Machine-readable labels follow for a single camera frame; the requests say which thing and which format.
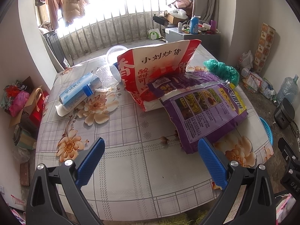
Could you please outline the black rice cooker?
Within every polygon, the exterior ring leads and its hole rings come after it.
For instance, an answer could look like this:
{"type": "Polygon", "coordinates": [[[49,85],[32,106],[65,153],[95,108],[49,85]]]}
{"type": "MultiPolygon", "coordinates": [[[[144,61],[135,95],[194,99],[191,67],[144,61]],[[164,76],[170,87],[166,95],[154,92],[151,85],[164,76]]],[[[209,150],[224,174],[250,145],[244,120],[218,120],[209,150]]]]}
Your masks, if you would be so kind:
{"type": "Polygon", "coordinates": [[[283,98],[278,107],[274,111],[275,122],[281,129],[286,129],[295,117],[295,110],[287,98],[283,98]]]}

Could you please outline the pile of packaging trash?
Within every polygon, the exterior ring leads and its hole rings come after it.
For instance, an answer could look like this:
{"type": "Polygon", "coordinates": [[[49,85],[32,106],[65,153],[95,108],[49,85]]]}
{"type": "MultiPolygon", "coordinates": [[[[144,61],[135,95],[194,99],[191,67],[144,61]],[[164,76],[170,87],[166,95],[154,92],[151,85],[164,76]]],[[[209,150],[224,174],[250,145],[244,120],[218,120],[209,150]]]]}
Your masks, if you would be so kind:
{"type": "Polygon", "coordinates": [[[276,96],[276,92],[271,85],[250,69],[242,68],[241,76],[245,88],[250,92],[260,92],[267,99],[271,99],[276,96]]]}

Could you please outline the white green paper bag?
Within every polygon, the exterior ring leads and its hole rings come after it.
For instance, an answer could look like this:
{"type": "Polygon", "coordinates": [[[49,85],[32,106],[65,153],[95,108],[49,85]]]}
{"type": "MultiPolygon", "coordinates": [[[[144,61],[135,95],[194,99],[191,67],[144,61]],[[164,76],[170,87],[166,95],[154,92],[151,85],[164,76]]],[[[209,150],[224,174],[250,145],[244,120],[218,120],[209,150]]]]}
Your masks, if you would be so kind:
{"type": "Polygon", "coordinates": [[[158,28],[153,28],[148,30],[148,38],[150,40],[159,40],[162,38],[160,30],[158,28]]]}

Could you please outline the pile of bags on floor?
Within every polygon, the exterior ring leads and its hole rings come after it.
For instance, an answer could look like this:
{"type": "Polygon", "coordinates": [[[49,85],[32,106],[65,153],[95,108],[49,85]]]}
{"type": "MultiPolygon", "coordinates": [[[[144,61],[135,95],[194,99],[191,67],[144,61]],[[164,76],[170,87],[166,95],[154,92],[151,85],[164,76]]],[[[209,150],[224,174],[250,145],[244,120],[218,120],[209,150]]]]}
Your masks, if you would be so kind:
{"type": "Polygon", "coordinates": [[[19,163],[29,161],[36,148],[39,127],[46,112],[49,93],[35,87],[31,78],[15,81],[4,88],[1,108],[10,115],[9,128],[14,130],[12,155],[19,163]]]}

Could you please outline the pink cloth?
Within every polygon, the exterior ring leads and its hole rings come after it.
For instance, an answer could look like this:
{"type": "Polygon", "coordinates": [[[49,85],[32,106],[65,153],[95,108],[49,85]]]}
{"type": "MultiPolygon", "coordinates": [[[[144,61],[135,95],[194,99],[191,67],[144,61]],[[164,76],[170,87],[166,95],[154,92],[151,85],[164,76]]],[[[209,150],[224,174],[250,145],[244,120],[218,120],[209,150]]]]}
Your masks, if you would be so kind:
{"type": "Polygon", "coordinates": [[[291,194],[282,195],[281,198],[283,200],[276,207],[276,224],[280,224],[287,217],[296,203],[296,199],[291,194]]]}

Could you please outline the metal balcony railing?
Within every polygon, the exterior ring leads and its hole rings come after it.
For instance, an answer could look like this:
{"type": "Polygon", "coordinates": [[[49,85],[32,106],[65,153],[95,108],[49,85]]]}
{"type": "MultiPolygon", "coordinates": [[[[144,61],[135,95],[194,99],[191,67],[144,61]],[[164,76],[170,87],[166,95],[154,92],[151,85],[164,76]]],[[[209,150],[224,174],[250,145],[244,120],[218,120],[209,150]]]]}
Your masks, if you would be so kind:
{"type": "Polygon", "coordinates": [[[64,54],[72,60],[113,45],[143,40],[150,29],[162,29],[153,16],[173,0],[110,0],[91,3],[85,16],[57,30],[64,54]]]}

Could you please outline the grey cabinet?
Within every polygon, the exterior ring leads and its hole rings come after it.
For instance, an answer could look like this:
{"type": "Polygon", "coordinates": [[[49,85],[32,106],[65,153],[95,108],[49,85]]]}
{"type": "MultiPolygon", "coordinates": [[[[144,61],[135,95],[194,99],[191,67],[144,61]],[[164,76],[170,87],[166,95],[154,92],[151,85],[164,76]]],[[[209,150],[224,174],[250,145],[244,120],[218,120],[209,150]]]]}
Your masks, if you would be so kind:
{"type": "Polygon", "coordinates": [[[177,27],[173,27],[165,29],[165,38],[167,42],[199,39],[201,45],[211,54],[215,55],[220,52],[221,36],[218,34],[187,34],[178,32],[177,27]]]}

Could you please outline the empty blue water jug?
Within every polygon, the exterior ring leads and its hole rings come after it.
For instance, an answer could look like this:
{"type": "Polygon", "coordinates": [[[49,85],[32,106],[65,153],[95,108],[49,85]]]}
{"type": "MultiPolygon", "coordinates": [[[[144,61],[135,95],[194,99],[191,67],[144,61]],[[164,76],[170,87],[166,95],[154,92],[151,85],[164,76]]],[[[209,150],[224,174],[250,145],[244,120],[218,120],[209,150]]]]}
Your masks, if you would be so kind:
{"type": "Polygon", "coordinates": [[[291,104],[295,100],[297,94],[299,93],[299,87],[297,85],[298,75],[295,74],[293,78],[286,77],[277,93],[277,101],[281,103],[284,98],[286,98],[291,104]]]}

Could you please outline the blue detergent bottle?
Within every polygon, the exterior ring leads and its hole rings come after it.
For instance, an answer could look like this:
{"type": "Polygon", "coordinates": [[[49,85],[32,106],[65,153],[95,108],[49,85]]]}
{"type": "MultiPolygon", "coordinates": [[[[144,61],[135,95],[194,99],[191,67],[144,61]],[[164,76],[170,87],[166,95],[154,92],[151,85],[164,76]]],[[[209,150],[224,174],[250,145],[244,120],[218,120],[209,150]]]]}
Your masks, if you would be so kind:
{"type": "Polygon", "coordinates": [[[190,34],[198,34],[199,31],[199,17],[193,16],[190,20],[190,34]]]}

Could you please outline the Pepsi plastic bottle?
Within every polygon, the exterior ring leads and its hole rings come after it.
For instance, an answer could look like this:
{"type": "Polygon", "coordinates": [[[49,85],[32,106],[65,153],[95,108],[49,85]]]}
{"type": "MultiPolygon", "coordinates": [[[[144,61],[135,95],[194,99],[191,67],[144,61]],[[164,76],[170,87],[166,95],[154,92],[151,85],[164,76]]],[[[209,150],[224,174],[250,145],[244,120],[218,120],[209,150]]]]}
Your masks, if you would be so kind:
{"type": "Polygon", "coordinates": [[[121,75],[115,65],[104,65],[97,69],[89,83],[82,89],[87,97],[95,92],[107,92],[121,82],[121,75]]]}

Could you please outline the grey curtain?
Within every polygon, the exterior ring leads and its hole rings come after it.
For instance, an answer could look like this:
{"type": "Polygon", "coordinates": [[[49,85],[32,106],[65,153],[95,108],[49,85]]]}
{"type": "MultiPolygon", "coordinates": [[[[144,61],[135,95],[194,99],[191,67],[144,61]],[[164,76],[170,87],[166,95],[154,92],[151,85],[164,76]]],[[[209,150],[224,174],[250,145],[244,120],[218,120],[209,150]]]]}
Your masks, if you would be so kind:
{"type": "Polygon", "coordinates": [[[219,0],[193,0],[192,15],[199,16],[201,20],[218,22],[219,0]]]}

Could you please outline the white plastic bag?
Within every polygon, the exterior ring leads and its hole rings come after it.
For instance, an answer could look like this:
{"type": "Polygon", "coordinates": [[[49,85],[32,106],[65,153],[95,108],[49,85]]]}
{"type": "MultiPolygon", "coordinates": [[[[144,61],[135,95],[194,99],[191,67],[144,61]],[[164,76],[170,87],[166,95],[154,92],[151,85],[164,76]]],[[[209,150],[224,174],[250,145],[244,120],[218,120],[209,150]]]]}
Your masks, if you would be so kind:
{"type": "Polygon", "coordinates": [[[241,57],[238,60],[237,67],[239,69],[243,69],[243,68],[251,69],[253,67],[253,54],[251,50],[241,55],[241,57]]]}

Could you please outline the purple cup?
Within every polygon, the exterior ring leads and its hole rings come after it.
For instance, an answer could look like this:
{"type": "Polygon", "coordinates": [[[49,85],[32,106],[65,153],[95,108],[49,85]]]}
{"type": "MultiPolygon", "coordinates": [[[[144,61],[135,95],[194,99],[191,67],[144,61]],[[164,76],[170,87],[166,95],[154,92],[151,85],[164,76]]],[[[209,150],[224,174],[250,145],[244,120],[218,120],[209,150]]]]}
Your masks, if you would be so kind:
{"type": "Polygon", "coordinates": [[[217,29],[217,22],[215,20],[211,20],[210,21],[210,30],[215,33],[216,32],[216,29],[217,29]]]}

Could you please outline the green plastic bag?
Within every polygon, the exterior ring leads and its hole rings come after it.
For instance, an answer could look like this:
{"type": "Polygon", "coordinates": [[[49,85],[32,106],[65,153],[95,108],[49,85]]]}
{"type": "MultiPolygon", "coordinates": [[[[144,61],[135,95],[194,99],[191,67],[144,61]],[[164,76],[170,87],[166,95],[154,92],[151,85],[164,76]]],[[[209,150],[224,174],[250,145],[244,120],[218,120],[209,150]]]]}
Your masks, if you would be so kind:
{"type": "Polygon", "coordinates": [[[228,66],[216,59],[209,59],[203,62],[204,66],[213,74],[223,80],[228,80],[234,86],[239,84],[239,72],[232,66],[228,66]]]}

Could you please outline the pink hanging garment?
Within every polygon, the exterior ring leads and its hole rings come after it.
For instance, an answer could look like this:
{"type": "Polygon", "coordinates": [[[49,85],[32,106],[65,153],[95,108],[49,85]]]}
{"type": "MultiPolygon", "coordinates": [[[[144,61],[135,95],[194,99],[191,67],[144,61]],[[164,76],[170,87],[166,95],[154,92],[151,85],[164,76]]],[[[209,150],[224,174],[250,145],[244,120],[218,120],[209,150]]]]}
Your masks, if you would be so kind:
{"type": "Polygon", "coordinates": [[[55,30],[59,27],[57,12],[63,7],[63,0],[46,0],[46,4],[48,5],[52,29],[55,30]]]}

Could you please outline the purple snack bag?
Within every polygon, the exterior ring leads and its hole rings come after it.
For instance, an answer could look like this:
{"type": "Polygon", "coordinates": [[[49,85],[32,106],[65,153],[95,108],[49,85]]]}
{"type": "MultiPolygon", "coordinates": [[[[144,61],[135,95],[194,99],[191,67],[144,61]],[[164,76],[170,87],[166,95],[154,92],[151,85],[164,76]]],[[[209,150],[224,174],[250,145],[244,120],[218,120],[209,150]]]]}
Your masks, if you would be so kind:
{"type": "Polygon", "coordinates": [[[210,72],[167,75],[148,87],[167,111],[187,154],[197,152],[201,138],[215,143],[248,115],[236,87],[210,72]]]}

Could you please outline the beige down jacket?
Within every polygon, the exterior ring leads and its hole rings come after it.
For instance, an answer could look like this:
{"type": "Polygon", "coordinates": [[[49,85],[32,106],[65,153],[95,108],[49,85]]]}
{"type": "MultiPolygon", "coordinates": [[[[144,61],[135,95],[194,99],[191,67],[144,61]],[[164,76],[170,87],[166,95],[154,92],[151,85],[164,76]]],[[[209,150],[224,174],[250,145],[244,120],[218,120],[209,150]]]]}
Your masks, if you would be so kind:
{"type": "Polygon", "coordinates": [[[89,0],[63,0],[63,19],[66,26],[71,25],[75,19],[84,17],[87,4],[89,0]]]}

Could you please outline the blue mesh trash basket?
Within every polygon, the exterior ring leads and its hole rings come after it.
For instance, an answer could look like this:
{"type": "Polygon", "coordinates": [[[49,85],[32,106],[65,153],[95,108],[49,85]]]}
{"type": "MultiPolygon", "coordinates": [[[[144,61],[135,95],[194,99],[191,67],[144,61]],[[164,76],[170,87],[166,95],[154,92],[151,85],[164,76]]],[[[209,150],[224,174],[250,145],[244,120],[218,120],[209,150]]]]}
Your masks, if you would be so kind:
{"type": "Polygon", "coordinates": [[[265,132],[268,136],[268,139],[270,141],[270,144],[271,146],[273,146],[273,133],[272,133],[272,130],[270,128],[270,126],[268,125],[268,123],[262,118],[262,117],[259,117],[264,129],[265,129],[265,132]]]}

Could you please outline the blue medicine box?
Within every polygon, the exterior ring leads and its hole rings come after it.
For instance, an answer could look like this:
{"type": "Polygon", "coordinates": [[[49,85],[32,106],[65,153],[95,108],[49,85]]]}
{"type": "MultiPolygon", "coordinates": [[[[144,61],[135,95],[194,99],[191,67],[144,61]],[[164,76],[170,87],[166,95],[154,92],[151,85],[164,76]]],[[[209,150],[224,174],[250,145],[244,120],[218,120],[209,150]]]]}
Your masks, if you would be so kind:
{"type": "Polygon", "coordinates": [[[59,107],[70,112],[87,97],[93,95],[99,83],[100,78],[93,73],[82,76],[60,94],[59,107]]]}

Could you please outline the red white snack bag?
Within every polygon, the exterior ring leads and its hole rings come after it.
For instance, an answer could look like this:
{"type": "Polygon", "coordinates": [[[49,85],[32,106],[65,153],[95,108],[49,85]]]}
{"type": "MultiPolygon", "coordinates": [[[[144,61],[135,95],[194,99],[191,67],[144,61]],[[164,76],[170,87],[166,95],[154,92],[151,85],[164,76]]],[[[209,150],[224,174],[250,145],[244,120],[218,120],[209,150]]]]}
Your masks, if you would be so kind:
{"type": "Polygon", "coordinates": [[[161,108],[148,84],[170,74],[184,73],[201,40],[182,40],[129,49],[117,57],[125,90],[142,111],[161,108]]]}

